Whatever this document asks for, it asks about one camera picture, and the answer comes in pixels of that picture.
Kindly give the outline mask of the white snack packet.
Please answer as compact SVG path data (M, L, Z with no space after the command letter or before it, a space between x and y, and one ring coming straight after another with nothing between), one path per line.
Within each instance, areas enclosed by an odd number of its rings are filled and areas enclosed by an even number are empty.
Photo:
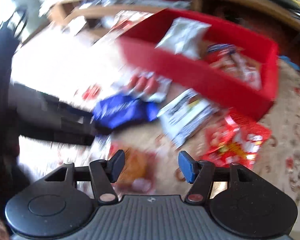
M173 53L183 55L192 60L200 59L199 44L211 24L178 17L160 40L155 48L160 48Z

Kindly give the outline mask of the blue snack packet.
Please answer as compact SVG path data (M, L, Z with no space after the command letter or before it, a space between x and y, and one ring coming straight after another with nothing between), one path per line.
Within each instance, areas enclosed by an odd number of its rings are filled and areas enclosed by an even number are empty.
M159 105L144 102L124 94L116 94L99 101L92 113L93 123L98 128L111 131L157 119Z

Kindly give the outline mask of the orange mooncake packet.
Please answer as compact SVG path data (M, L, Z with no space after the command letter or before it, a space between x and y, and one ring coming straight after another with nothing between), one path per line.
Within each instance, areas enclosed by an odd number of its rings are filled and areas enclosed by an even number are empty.
M117 194L149 194L155 187L155 171L157 155L154 152L143 151L122 144L119 141L111 143L109 158L118 150L125 152L125 166L113 188Z

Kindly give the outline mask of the wooden TV stand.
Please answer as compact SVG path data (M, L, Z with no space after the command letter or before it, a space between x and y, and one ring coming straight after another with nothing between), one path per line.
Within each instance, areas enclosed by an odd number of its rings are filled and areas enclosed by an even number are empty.
M270 36L284 55L300 59L299 0L41 0L48 21L83 14L97 19L121 10L184 9L217 16Z

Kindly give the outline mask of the white sausage packet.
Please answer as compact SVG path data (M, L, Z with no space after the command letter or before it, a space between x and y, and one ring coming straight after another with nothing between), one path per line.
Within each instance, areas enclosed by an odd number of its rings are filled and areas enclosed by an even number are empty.
M136 72L123 85L123 92L144 102L162 103L170 90L172 80L154 72Z

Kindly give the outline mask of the red biscuit packet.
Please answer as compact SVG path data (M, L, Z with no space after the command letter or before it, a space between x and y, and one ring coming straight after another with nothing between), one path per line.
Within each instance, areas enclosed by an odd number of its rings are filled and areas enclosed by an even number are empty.
M204 60L210 67L218 69L246 83L255 90L262 88L260 64L244 56L242 49L228 43L208 45Z

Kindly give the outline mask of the red Trolli gummy bag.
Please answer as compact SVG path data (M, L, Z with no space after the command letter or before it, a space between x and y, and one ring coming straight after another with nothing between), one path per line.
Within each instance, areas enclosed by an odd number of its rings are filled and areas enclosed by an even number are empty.
M239 163L252 169L262 144L271 137L271 130L234 109L206 129L208 149L200 159L217 167Z

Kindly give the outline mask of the white Kaprons wafer packet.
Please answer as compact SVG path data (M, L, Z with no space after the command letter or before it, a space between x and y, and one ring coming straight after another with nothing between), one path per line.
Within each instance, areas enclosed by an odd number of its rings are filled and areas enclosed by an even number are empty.
M165 135L179 148L218 111L217 104L190 88L160 109L157 117Z

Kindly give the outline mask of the red cardboard box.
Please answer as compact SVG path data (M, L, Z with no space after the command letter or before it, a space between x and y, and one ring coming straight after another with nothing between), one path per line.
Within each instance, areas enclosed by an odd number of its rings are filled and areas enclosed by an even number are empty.
M261 64L260 90L210 67L157 48L174 19L189 18L210 24L203 41L230 43ZM189 10L164 9L134 25L116 39L126 62L193 88L203 97L258 121L273 106L278 91L278 45L270 38L221 18Z

